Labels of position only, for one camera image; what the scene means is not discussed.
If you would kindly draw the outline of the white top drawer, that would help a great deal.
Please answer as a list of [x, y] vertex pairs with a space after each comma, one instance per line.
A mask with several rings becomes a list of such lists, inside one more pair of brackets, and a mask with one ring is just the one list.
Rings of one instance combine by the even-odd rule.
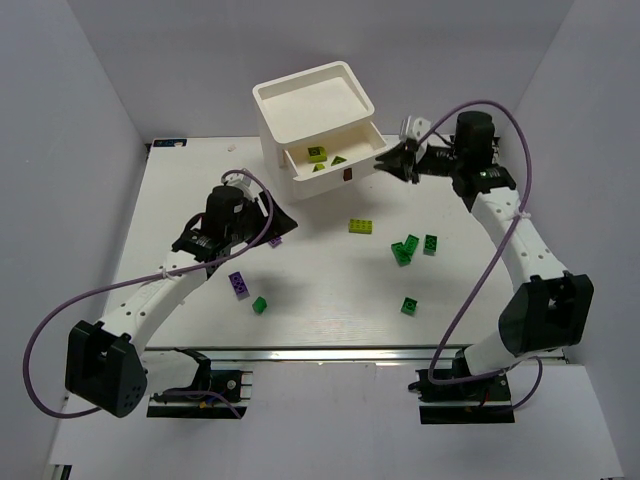
[[347, 186], [373, 174], [375, 157], [387, 148], [369, 122], [285, 149], [279, 190], [290, 201], [299, 201]]

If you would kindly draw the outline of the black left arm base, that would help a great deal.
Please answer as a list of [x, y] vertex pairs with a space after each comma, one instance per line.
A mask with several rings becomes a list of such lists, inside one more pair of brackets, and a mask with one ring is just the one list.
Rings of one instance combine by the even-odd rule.
[[150, 396], [149, 418], [240, 419], [251, 397], [252, 373], [219, 369], [187, 348], [147, 351], [141, 356]]

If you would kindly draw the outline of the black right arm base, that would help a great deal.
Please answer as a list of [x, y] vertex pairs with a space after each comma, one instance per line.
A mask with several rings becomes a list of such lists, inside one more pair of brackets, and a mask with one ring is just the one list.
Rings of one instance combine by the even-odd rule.
[[422, 425], [512, 424], [515, 416], [505, 375], [455, 385], [436, 385], [428, 370], [416, 371], [408, 391], [418, 396]]

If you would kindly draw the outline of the lime long lego brick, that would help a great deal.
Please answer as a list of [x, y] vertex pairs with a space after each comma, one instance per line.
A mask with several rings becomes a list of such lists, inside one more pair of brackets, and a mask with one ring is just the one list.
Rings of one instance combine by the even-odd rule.
[[352, 218], [349, 220], [348, 231], [354, 234], [370, 235], [373, 232], [373, 221]]

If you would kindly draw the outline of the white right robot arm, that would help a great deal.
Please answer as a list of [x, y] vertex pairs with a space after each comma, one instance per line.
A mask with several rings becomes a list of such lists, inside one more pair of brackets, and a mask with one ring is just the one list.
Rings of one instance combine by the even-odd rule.
[[504, 263], [514, 291], [496, 330], [457, 353], [451, 383], [491, 378], [538, 353], [579, 344], [593, 283], [556, 258], [528, 217], [531, 188], [519, 191], [508, 170], [494, 160], [492, 117], [481, 111], [459, 113], [452, 144], [430, 145], [435, 133], [429, 121], [408, 117], [398, 144], [378, 156], [375, 167], [413, 184], [423, 175], [450, 178], [496, 248], [490, 263]]

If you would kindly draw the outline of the lime square lego brick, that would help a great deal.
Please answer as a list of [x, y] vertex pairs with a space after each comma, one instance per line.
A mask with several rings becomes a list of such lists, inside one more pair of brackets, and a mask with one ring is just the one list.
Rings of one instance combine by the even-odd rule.
[[307, 153], [311, 163], [324, 162], [327, 160], [326, 150], [322, 146], [309, 147]]

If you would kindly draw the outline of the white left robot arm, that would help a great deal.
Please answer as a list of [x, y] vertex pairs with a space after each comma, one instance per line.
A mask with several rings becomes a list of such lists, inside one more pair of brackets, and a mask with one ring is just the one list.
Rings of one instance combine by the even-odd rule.
[[185, 225], [158, 279], [147, 280], [119, 307], [69, 334], [65, 386], [73, 394], [122, 418], [146, 395], [177, 390], [203, 394], [210, 360], [196, 350], [153, 353], [146, 346], [173, 311], [218, 269], [233, 247], [259, 246], [297, 228], [266, 193], [245, 187], [213, 188], [206, 209]]

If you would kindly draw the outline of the white three-drawer storage box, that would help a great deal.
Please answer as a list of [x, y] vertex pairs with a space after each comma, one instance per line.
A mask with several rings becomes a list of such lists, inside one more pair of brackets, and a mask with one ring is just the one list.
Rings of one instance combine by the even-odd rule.
[[364, 179], [388, 148], [373, 103], [343, 61], [260, 83], [252, 94], [265, 168], [288, 202]]

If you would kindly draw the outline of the lime small lego brick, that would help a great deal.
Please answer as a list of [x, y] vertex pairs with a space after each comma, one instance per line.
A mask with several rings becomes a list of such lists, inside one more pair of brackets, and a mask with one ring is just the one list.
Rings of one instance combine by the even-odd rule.
[[346, 158], [344, 158], [344, 157], [342, 157], [342, 156], [338, 156], [338, 155], [336, 155], [336, 156], [333, 158], [333, 160], [331, 161], [331, 166], [336, 166], [336, 165], [342, 164], [342, 163], [344, 163], [344, 162], [346, 162], [346, 161], [347, 161], [347, 159], [346, 159]]

